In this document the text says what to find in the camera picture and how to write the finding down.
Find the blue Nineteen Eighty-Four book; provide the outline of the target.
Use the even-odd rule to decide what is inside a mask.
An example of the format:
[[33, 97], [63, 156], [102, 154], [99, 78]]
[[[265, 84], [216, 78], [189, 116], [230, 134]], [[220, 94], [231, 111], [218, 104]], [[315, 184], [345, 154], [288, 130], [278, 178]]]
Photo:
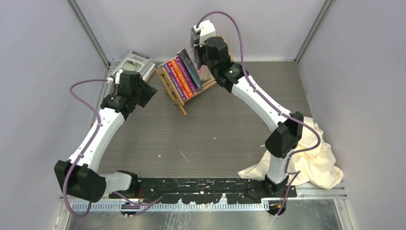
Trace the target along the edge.
[[193, 80], [195, 86], [197, 87], [198, 90], [203, 90], [203, 84], [200, 79], [199, 73], [197, 68], [195, 67], [191, 57], [189, 56], [188, 52], [186, 49], [182, 49], [177, 53], [177, 55], [180, 57], [181, 61], [183, 62], [186, 70], [188, 71], [191, 79]]

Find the red Treehouse book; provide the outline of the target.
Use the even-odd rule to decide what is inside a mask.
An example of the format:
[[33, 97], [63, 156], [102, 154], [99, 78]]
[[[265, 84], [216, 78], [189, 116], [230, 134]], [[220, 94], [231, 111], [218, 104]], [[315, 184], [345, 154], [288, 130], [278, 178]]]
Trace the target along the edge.
[[182, 84], [182, 82], [181, 82], [181, 80], [179, 78], [178, 73], [176, 72], [176, 70], [174, 68], [174, 65], [172, 64], [172, 61], [168, 62], [168, 66], [170, 68], [170, 71], [174, 75], [174, 79], [175, 79], [176, 85], [179, 88], [179, 92], [180, 92], [182, 100], [183, 101], [187, 100], [188, 99], [188, 94], [187, 94], [186, 90], [184, 89], [184, 86], [183, 86], [183, 84]]

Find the magenta paperback book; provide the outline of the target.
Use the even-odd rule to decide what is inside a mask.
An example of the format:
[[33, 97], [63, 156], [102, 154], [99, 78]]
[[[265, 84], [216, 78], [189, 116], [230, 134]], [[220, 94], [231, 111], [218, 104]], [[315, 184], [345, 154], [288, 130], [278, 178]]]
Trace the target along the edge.
[[181, 72], [183, 74], [183, 77], [186, 80], [192, 94], [195, 95], [197, 93], [197, 90], [196, 90], [196, 87], [195, 87], [194, 83], [192, 82], [191, 76], [189, 75], [188, 71], [186, 70], [182, 60], [180, 59], [180, 57], [177, 56], [177, 57], [175, 57], [175, 59], [176, 59], [176, 62], [178, 64], [178, 66], [179, 66], [179, 68], [180, 68], [180, 70], [181, 70]]

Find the orange 78-Storey Treehouse book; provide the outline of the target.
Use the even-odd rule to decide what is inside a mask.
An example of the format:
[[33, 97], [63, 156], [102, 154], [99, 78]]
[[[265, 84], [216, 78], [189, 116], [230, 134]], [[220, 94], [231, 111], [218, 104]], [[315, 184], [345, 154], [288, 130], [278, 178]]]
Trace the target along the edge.
[[180, 84], [180, 87], [182, 89], [183, 94], [185, 95], [186, 99], [189, 99], [192, 96], [192, 91], [191, 91], [189, 85], [187, 84], [186, 79], [184, 78], [184, 75], [181, 72], [180, 67], [179, 67], [176, 59], [173, 58], [170, 62], [171, 62], [172, 66], [173, 66], [173, 69], [174, 69], [174, 71], [176, 73], [177, 81]]

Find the floral Louisa May Alcott book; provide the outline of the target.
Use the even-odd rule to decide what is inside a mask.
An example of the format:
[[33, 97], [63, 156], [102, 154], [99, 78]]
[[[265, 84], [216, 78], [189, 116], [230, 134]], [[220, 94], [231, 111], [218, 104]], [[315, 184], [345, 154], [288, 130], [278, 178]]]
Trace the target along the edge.
[[202, 84], [207, 83], [210, 81], [213, 77], [206, 65], [203, 65], [199, 62], [199, 55], [197, 53], [198, 48], [199, 48], [199, 42], [200, 42], [200, 34], [198, 32], [195, 32], [195, 30], [192, 28], [191, 29], [191, 48], [188, 52], [190, 55], [192, 62], [199, 74], [199, 78], [202, 82]]

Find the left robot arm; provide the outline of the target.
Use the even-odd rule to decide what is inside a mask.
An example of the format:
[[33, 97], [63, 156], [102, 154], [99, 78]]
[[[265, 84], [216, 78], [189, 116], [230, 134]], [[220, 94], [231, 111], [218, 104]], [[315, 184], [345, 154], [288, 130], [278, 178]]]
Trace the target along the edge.
[[96, 203], [104, 195], [114, 192], [128, 198], [139, 194], [140, 184], [135, 173], [119, 170], [99, 174], [97, 171], [118, 128], [137, 105], [145, 107], [157, 90], [137, 71], [119, 70], [116, 77], [108, 78], [106, 82], [113, 84], [115, 91], [104, 97], [99, 109], [91, 108], [96, 121], [83, 142], [68, 160], [58, 161], [54, 166], [65, 199], [73, 196]]

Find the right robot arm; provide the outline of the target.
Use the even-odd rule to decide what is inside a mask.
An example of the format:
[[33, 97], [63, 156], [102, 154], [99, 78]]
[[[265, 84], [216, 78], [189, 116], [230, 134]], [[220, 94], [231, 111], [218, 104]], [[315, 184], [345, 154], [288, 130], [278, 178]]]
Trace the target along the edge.
[[216, 83], [244, 101], [269, 128], [271, 134], [265, 147], [271, 156], [264, 176], [265, 188], [270, 196], [279, 196], [289, 178], [285, 171], [288, 155], [302, 137], [300, 123], [304, 116], [300, 112], [291, 113], [267, 95], [242, 64], [232, 61], [222, 37], [213, 36], [203, 42], [195, 38], [192, 45], [198, 65], [206, 65]]

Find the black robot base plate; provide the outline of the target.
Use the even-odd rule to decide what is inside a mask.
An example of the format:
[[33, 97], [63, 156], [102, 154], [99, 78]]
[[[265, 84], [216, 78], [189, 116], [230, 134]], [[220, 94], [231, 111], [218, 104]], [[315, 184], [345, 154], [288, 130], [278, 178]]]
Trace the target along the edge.
[[143, 203], [160, 199], [162, 204], [219, 203], [225, 197], [228, 204], [257, 204], [265, 198], [296, 197], [294, 186], [280, 193], [268, 191], [264, 181], [241, 178], [160, 178], [136, 177], [128, 190], [120, 191], [126, 198], [141, 198]]

